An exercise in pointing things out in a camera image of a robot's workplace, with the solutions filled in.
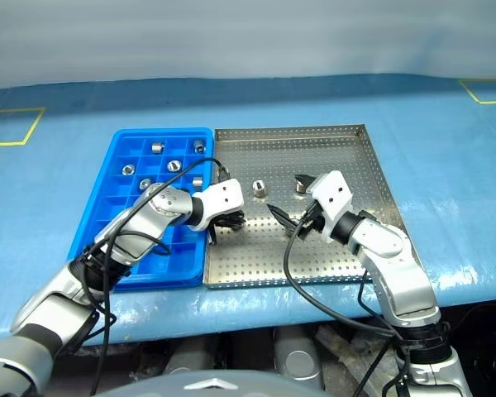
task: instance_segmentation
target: perforated metal sheet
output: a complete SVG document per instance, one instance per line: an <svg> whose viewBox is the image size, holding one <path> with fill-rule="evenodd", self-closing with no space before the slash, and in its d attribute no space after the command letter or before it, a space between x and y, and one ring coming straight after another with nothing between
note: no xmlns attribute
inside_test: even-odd
<svg viewBox="0 0 496 397"><path fill-rule="evenodd" d="M207 249L209 287L286 284L283 254L289 238L266 204L299 217L308 198L295 193L294 174L340 170L354 194L355 212L365 209L405 230L363 125L216 130L215 146L217 158L241 183L246 225L239 232L217 229L218 244ZM257 179L268 186L266 198L253 195ZM294 244L290 268L303 283L356 281L363 273L343 246L326 244L315 232Z"/></svg>

